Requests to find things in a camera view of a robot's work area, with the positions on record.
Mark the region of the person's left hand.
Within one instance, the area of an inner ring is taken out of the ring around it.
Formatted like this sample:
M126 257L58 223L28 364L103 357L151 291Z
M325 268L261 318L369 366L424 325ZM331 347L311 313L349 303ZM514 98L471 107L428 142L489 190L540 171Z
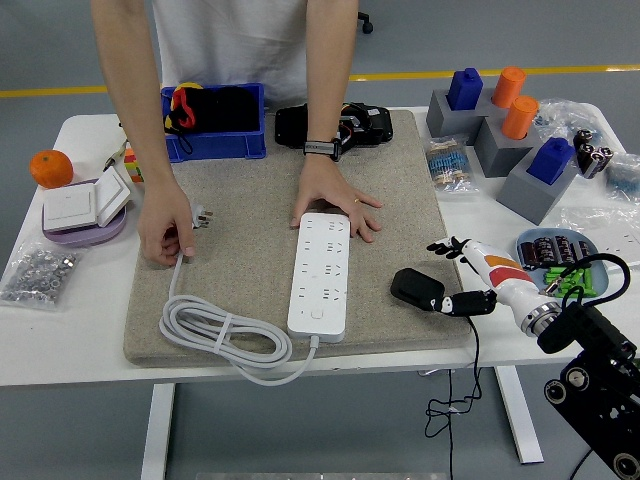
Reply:
M352 236L372 243L374 233L382 227L371 209L382 203L353 187L342 175L336 162L326 155L306 154L299 176L298 194L294 204L291 228L298 228L302 215L315 201L324 200L341 209L349 218Z

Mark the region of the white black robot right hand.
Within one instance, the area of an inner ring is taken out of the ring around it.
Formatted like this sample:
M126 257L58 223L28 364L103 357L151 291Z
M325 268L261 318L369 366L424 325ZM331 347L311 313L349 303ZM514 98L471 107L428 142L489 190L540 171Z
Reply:
M516 325L535 336L545 321L560 313L559 304L544 295L530 275L505 251L471 239L445 238L427 249L448 259L459 258L484 281L486 291L461 292L431 301L434 310L453 317L486 315L501 303L511 308Z

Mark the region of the person's right hand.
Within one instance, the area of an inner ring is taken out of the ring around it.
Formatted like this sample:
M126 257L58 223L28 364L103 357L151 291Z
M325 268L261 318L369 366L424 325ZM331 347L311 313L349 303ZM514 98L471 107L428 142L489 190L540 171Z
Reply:
M172 266L179 252L196 253L191 204L172 175L145 178L143 205L138 220L144 257L158 265Z

